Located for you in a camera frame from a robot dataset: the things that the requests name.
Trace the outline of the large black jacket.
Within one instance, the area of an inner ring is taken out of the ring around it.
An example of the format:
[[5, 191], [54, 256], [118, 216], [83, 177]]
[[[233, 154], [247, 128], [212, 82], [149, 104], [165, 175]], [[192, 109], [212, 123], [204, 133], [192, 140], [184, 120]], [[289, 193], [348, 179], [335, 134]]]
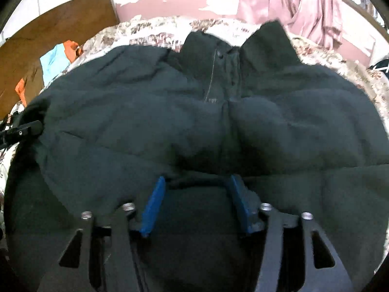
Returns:
[[278, 22], [121, 46], [7, 133], [2, 291], [387, 291], [388, 137]]

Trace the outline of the blue orange brown pillow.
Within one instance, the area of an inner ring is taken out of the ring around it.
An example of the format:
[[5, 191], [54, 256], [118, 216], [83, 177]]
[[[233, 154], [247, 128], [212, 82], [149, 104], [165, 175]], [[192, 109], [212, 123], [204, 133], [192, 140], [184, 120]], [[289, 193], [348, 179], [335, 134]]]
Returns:
[[51, 81], [83, 53], [82, 46], [67, 40], [31, 64], [15, 87], [22, 105], [26, 107]]

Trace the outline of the wooden headboard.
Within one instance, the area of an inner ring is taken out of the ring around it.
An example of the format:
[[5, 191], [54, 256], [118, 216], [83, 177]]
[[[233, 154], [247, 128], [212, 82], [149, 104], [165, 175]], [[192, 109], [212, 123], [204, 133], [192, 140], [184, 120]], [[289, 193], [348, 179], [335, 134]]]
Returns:
[[15, 86], [31, 64], [61, 42], [83, 44], [118, 23], [111, 0], [71, 0], [17, 31], [1, 46], [1, 117], [17, 103]]

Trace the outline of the pink curtain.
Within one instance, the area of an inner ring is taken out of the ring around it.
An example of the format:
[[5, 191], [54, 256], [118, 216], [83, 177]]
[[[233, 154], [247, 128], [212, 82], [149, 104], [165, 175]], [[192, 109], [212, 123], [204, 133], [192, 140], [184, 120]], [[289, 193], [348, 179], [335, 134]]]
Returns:
[[326, 49], [342, 44], [342, 0], [239, 0], [237, 17], [250, 24], [278, 20], [289, 32]]

